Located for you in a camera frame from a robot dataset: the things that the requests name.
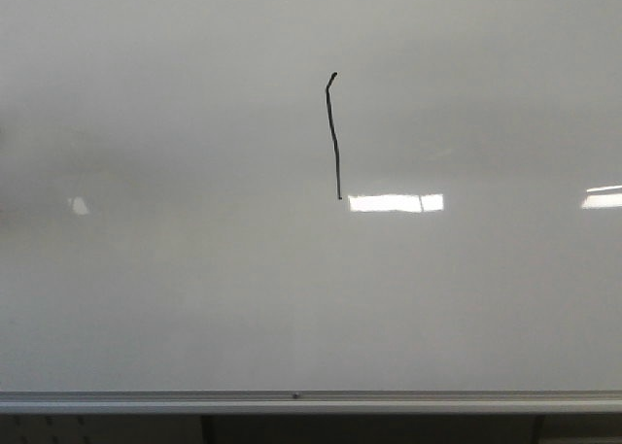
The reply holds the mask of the black marker stroke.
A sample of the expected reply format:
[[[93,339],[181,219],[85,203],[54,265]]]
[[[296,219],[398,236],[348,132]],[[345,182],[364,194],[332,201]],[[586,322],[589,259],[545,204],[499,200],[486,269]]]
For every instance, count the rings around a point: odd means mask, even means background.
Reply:
[[[330,74],[327,85],[325,87],[325,98],[326,98],[326,108],[327,108],[327,116],[328,116],[328,128],[329,128],[330,138],[331,138],[332,147],[333,147],[333,154],[334,154],[336,196],[337,196],[337,200],[341,201],[343,198],[342,198],[342,189],[341,189],[340,150],[339,150],[339,143],[338,143],[338,137],[336,134],[335,124],[334,124],[331,94],[330,94],[331,87],[335,79],[337,78],[337,76],[338,76],[338,72],[336,71]]]

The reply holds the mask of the grey perforated panel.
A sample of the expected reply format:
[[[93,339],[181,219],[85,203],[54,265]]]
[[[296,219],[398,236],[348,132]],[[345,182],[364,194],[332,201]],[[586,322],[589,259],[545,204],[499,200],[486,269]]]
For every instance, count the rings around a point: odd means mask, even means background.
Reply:
[[[175,415],[3,415],[3,443],[202,443],[200,420]]]

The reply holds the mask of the aluminium whiteboard bottom frame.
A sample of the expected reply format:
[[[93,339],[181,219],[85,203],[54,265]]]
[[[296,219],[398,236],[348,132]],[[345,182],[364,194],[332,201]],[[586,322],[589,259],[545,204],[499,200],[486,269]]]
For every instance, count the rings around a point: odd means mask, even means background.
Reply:
[[[299,399],[292,394],[299,393]],[[9,415],[619,414],[620,391],[2,392]]]

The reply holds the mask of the white whiteboard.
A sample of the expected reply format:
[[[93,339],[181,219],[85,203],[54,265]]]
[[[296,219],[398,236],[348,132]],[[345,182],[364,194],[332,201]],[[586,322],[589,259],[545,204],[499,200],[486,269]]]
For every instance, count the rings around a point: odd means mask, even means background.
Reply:
[[[1,0],[1,387],[614,391],[620,183],[621,0]]]

